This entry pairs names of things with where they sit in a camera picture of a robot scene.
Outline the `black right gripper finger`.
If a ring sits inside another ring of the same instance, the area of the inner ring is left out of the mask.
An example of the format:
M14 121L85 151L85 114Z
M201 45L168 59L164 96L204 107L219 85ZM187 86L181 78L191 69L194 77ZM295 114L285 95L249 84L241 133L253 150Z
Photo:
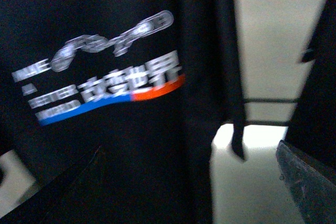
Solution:
M335 170L283 140L276 159L304 223L335 224Z

